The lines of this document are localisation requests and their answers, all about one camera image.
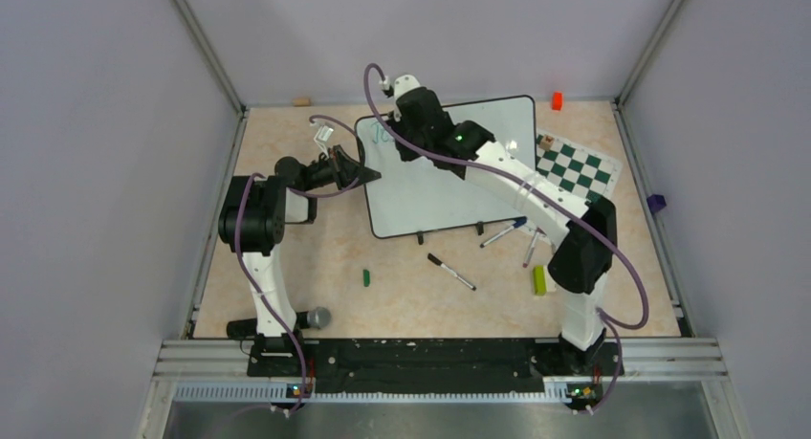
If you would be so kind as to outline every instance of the wooden block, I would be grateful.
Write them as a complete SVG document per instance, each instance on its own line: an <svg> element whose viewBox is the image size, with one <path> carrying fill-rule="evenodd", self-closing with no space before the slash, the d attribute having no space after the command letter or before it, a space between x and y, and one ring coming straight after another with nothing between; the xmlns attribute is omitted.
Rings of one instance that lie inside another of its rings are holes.
<svg viewBox="0 0 811 439"><path fill-rule="evenodd" d="M543 138L540 139L540 143L538 145L543 150L550 150L552 148L552 144L555 143L555 138L552 138L549 135L544 135Z"/></svg>
<svg viewBox="0 0 811 439"><path fill-rule="evenodd" d="M313 102L309 98L296 98L293 99L293 106L295 107L307 107L312 106Z"/></svg>

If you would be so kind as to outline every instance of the green sponge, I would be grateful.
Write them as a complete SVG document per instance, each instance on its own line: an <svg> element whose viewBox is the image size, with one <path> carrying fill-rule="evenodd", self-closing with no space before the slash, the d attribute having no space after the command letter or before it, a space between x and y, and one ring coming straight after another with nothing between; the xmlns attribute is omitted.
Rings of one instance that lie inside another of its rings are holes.
<svg viewBox="0 0 811 439"><path fill-rule="evenodd" d="M544 265L536 265L533 268L533 292L536 296L545 296L546 293L555 291L555 282L549 276L549 271Z"/></svg>

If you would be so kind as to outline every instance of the gray microphone head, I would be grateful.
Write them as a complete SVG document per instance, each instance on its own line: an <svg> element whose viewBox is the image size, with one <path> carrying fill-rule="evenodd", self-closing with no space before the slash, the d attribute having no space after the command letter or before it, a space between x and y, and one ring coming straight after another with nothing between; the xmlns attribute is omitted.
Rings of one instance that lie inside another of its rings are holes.
<svg viewBox="0 0 811 439"><path fill-rule="evenodd" d="M332 314L324 307L316 307L307 312L307 324L313 329L323 329L332 320Z"/></svg>

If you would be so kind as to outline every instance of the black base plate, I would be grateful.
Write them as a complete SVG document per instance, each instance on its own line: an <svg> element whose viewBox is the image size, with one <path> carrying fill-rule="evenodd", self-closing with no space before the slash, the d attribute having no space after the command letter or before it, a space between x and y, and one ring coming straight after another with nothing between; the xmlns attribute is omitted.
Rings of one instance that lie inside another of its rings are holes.
<svg viewBox="0 0 811 439"><path fill-rule="evenodd" d="M302 345L320 393L505 393L543 391L543 376L611 374L617 345L605 342L588 364L573 366L557 339L323 339ZM262 356L250 377L299 376L298 357Z"/></svg>

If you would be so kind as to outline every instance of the gray wall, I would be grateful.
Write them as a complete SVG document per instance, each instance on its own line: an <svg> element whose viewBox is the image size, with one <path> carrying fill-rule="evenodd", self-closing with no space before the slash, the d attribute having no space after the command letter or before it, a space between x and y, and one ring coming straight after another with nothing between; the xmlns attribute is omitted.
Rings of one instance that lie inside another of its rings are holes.
<svg viewBox="0 0 811 439"><path fill-rule="evenodd" d="M811 428L811 8L691 0L629 112L756 437Z"/></svg>
<svg viewBox="0 0 811 439"><path fill-rule="evenodd" d="M134 432L235 125L169 0L0 0L3 437Z"/></svg>
<svg viewBox="0 0 811 439"><path fill-rule="evenodd" d="M360 101L376 61L443 99L611 97L670 0L189 0L242 99Z"/></svg>

